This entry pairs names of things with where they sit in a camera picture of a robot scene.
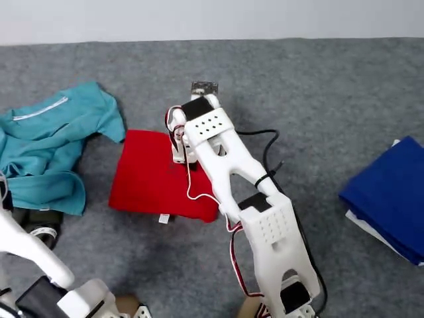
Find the blue cloth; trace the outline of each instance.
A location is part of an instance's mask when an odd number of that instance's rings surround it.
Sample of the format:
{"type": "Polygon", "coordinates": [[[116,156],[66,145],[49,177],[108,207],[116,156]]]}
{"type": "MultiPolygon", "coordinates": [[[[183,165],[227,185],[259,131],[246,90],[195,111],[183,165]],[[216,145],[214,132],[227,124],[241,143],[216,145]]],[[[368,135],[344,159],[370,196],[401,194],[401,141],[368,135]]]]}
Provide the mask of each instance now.
{"type": "Polygon", "coordinates": [[[117,102],[95,82],[1,115],[0,168],[14,206],[81,215],[85,189],[71,170],[93,133],[115,142],[125,137],[117,102]]]}
{"type": "Polygon", "coordinates": [[[340,198],[402,256],[424,261],[424,149],[415,140],[406,137],[383,153],[340,198]]]}

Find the carpet floor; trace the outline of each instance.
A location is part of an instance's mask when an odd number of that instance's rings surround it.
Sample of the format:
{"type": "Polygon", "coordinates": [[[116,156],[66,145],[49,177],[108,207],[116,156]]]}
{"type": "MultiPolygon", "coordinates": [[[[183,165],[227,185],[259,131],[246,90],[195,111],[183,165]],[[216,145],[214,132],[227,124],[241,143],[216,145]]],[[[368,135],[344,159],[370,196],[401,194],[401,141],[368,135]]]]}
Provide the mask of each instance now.
{"type": "MultiPolygon", "coordinates": [[[[189,99],[193,80],[219,82],[240,130],[276,128],[270,165],[293,200],[328,287],[322,317],[424,315],[424,275],[348,221],[337,194],[395,138],[424,142],[424,39],[240,40],[0,47],[0,111],[32,105],[96,80],[119,101],[128,128],[165,131],[165,110],[189,99]]],[[[269,136],[243,137],[260,159],[269,136]]],[[[123,146],[91,138],[76,167],[87,188],[83,217],[67,216],[56,254],[76,286],[101,278],[136,293],[153,317],[234,317],[243,301],[221,217],[211,224],[118,212],[107,205],[123,146]]],[[[250,186],[234,179],[237,199],[250,186]]],[[[237,256],[256,289],[250,247],[237,256]]],[[[5,256],[19,294],[41,274],[5,256]]]]}

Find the robotic arm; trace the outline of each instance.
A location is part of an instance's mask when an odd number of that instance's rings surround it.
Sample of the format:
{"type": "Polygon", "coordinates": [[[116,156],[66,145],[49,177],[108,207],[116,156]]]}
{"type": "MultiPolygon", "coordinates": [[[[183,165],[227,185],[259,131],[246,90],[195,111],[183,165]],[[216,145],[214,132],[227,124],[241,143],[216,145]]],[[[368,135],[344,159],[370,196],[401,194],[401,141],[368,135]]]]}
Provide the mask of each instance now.
{"type": "Polygon", "coordinates": [[[258,295],[271,316],[314,317],[310,303],[321,288],[292,203],[270,178],[263,178],[267,174],[264,167],[236,133],[216,91],[212,83],[195,82],[191,101],[168,111],[166,125],[174,161],[199,161],[211,181],[220,212],[241,224],[253,251],[261,291],[258,295]],[[231,193],[231,174],[256,184],[259,192],[237,204],[231,193]]]}
{"type": "MultiPolygon", "coordinates": [[[[2,192],[6,192],[3,203],[11,201],[5,200],[11,194],[4,176],[1,182],[2,192]]],[[[101,280],[90,280],[68,291],[74,282],[70,269],[39,238],[26,233],[3,204],[0,205],[0,252],[31,260],[46,274],[16,300],[0,267],[1,318],[130,318],[118,312],[115,296],[101,280]]],[[[134,317],[151,318],[143,305],[134,317]]]]}

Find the folded red cloth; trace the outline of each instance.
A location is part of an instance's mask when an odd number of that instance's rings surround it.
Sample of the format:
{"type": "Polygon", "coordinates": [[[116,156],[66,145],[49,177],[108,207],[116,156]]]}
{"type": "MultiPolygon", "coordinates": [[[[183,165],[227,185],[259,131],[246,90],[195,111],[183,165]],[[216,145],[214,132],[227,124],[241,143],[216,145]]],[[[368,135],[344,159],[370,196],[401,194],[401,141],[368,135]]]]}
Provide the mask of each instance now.
{"type": "MultiPolygon", "coordinates": [[[[213,195],[200,164],[190,170],[190,195],[213,195]]],[[[190,200],[186,165],[172,160],[169,136],[162,132],[129,130],[113,180],[109,206],[123,211],[171,214],[212,222],[217,204],[208,197],[190,200]]]]}

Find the teal shirt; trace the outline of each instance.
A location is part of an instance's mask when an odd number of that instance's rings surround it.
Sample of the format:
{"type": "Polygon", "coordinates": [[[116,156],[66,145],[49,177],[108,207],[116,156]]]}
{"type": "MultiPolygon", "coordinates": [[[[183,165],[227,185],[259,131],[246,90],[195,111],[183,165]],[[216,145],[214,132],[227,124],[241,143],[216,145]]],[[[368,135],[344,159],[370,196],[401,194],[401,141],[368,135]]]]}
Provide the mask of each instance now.
{"type": "Polygon", "coordinates": [[[72,168],[93,133],[125,137],[117,102],[95,82],[0,115],[0,168],[13,205],[81,215],[85,189],[72,168]]]}

